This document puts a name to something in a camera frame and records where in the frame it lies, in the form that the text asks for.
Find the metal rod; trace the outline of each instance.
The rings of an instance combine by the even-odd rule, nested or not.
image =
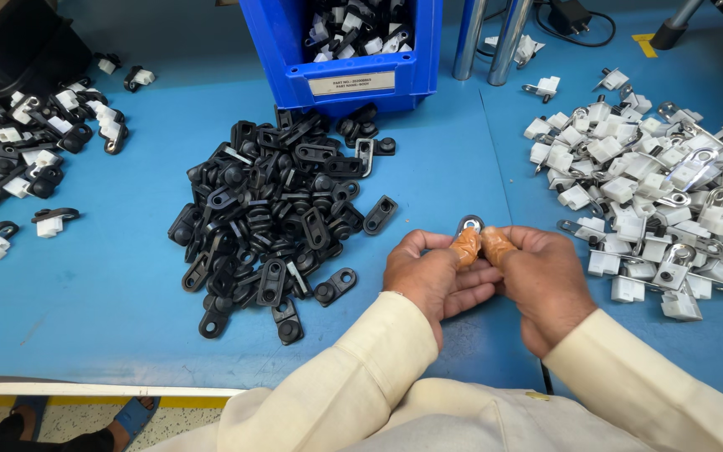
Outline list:
[[[688,20],[691,20],[693,13],[697,12],[702,2],[704,2],[704,0],[685,0],[682,2],[679,8],[677,8],[677,12],[671,16],[671,26],[680,27],[686,25]]]
[[[462,24],[459,26],[459,41],[456,44],[456,57],[451,71],[451,74],[457,80],[470,78],[486,9],[487,0],[465,0],[464,9],[462,10]]]
[[[487,82],[490,85],[501,86],[507,82],[509,68],[515,58],[515,51],[520,36],[523,35],[532,3],[533,0],[509,0],[501,33],[498,35],[496,56],[492,58],[490,73],[487,74]]]

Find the blue workbench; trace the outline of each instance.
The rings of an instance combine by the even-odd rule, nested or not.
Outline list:
[[[548,46],[526,68],[513,69],[504,87],[486,84],[483,60],[470,80],[450,76],[461,3],[446,6],[438,93],[413,112],[376,118],[380,137],[396,139],[397,156],[375,160],[354,201],[367,211],[386,194],[400,209],[382,234],[351,237],[339,258],[309,278],[314,285],[348,266],[359,283],[329,308],[313,299],[296,301],[305,337],[282,347],[269,310],[255,306],[235,311],[220,338],[201,337],[197,324],[205,292],[181,289],[188,265],[183,248],[166,238],[190,201],[186,169],[228,139],[236,121],[274,122],[273,98],[239,8],[175,0],[61,3],[61,13],[75,18],[74,28],[94,51],[113,51],[126,65],[142,64],[157,80],[129,94],[121,87],[125,69],[112,77],[90,70],[94,86],[128,118],[125,150],[107,155],[95,137],[82,153],[67,156],[66,179],[50,200],[12,199],[0,207],[0,221],[23,227],[0,261],[0,377],[206,388],[277,385],[330,346],[372,303],[385,257],[407,231],[452,233],[468,213],[487,223],[543,229],[578,218],[546,190],[544,176],[531,178],[531,142],[522,131],[535,116],[591,102],[601,67],[621,66],[654,105],[673,100],[704,114],[709,129],[723,125],[721,15],[706,5],[678,48],[647,59],[630,35],[653,33],[673,6],[641,12],[588,6],[614,14],[619,28],[613,44],[598,49],[565,44],[531,23],[527,32]],[[499,27],[497,19],[487,23],[483,36],[497,35]],[[603,29],[591,28],[593,40],[599,40]],[[688,70],[682,71],[686,61]],[[549,76],[562,82],[548,105],[520,91],[520,85]],[[617,98],[613,92],[608,101]],[[474,196],[460,196],[470,193]],[[77,208],[84,217],[55,238],[36,237],[32,213],[59,207]],[[579,245],[585,257],[586,246]],[[609,300],[607,279],[591,278],[590,288],[619,322],[723,391],[723,295],[700,302],[704,322],[682,324],[662,315],[657,295],[623,305]],[[543,389],[539,362],[520,343],[518,318],[512,302],[496,298],[447,321],[445,348],[426,375]]]

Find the power adapter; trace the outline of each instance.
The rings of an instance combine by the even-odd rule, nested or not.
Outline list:
[[[590,31],[587,27],[593,16],[579,3],[578,0],[551,0],[549,24],[563,36],[580,31]]]

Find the black power cable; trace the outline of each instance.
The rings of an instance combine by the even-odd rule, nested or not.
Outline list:
[[[603,17],[603,18],[607,19],[607,20],[610,22],[610,25],[612,25],[612,28],[613,28],[612,32],[610,33],[610,37],[607,38],[606,40],[602,41],[601,43],[583,43],[582,41],[577,41],[576,39],[572,39],[572,38],[569,38],[568,36],[561,35],[561,34],[557,33],[557,31],[554,31],[554,30],[552,30],[551,28],[548,28],[548,26],[545,25],[545,24],[540,20],[540,7],[541,7],[542,5],[550,5],[550,4],[551,4],[551,2],[544,2],[544,1],[542,1],[542,0],[537,0],[536,2],[534,2],[534,5],[537,5],[537,9],[534,11],[534,13],[535,13],[535,14],[534,14],[534,18],[535,18],[535,20],[537,20],[537,25],[539,25],[540,28],[542,28],[544,31],[546,31],[546,32],[547,32],[548,34],[550,34],[551,36],[554,36],[555,38],[562,39],[563,41],[567,41],[567,42],[572,43],[572,44],[576,44],[576,45],[578,45],[578,46],[585,46],[585,47],[600,47],[600,46],[606,46],[606,45],[608,45],[608,44],[610,43],[610,41],[613,39],[613,37],[615,37],[615,21],[612,19],[612,17],[610,17],[610,16],[608,16],[608,15],[605,15],[605,14],[602,14],[602,13],[597,13],[596,11],[588,11],[588,12],[589,12],[591,15],[595,15],[595,16],[599,16],[599,17]],[[498,15],[503,14],[503,13],[506,12],[506,11],[507,11],[506,8],[504,8],[503,10],[498,10],[498,11],[496,11],[495,13],[492,13],[491,15],[485,16],[484,20],[489,20],[489,19],[491,19],[491,18],[494,18],[494,17],[496,17],[496,16],[498,16]],[[484,55],[485,57],[494,57],[494,56],[496,56],[495,53],[489,53],[489,52],[483,51],[483,50],[479,49],[478,47],[477,47],[477,49],[476,49],[476,52],[478,52],[478,53],[481,54],[481,55]]]

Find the part label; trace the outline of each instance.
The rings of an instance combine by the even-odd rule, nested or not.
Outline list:
[[[392,89],[395,87],[395,71],[311,79],[308,81],[308,86],[311,87],[314,96],[324,96],[338,92]]]

